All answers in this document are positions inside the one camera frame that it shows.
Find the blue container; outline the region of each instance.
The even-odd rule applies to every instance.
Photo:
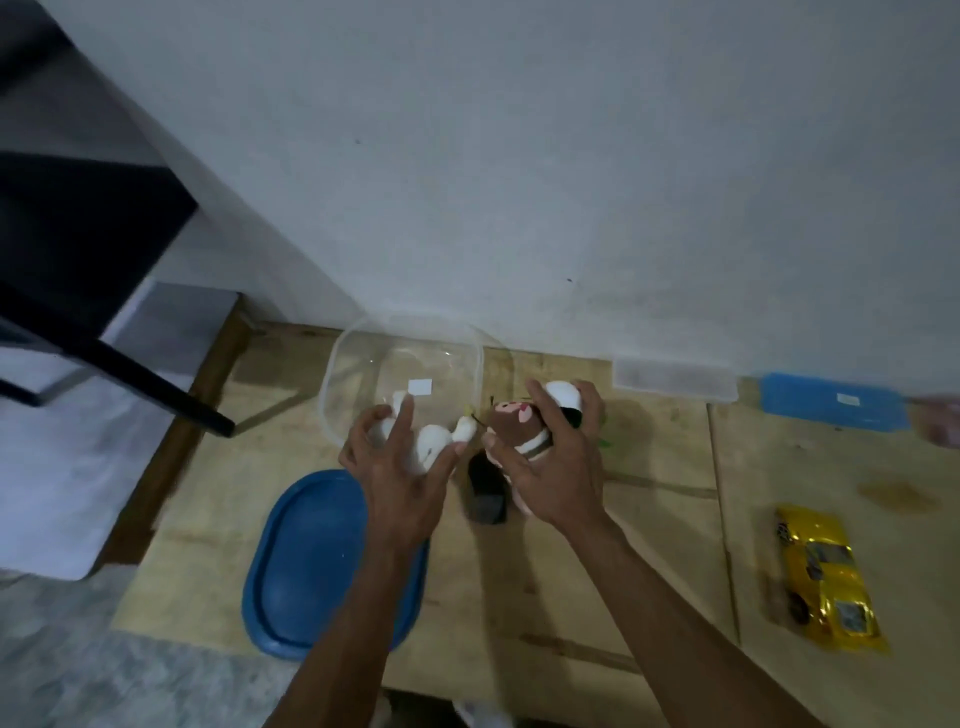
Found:
[[[260,650],[302,660],[343,603],[363,554],[367,503],[347,471],[298,480],[276,502],[243,591],[243,621]],[[417,620],[426,578],[420,547],[396,611],[391,649]]]
[[[764,412],[880,432],[909,429],[903,398],[890,389],[812,376],[770,374],[760,380]]]

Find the white wall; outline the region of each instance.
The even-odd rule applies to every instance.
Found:
[[[956,3],[43,5],[363,306],[960,388]]]

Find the clear plastic container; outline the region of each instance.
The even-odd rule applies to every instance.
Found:
[[[479,407],[482,384],[483,345],[473,327],[432,315],[369,315],[333,345],[320,422],[341,446],[361,412],[412,389],[414,427],[452,429],[468,408]]]

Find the brown plush toy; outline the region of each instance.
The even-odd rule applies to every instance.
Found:
[[[548,382],[544,389],[547,394],[561,407],[567,420],[574,426],[579,426],[581,417],[580,392],[567,381]],[[535,461],[542,458],[553,447],[553,436],[540,416],[539,410],[529,401],[502,401],[493,406],[485,419],[487,430],[495,432],[496,436],[511,448],[523,455],[527,460]],[[494,473],[471,464],[471,477],[474,493],[480,493],[486,488],[490,490],[494,478],[510,482],[510,478],[501,471],[502,466],[488,452],[486,458],[496,466]],[[531,515],[527,504],[523,502],[516,489],[511,489],[514,503],[527,516]]]

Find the white label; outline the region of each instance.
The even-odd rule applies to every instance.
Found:
[[[407,382],[407,392],[414,397],[425,397],[433,392],[433,379],[411,379]]]

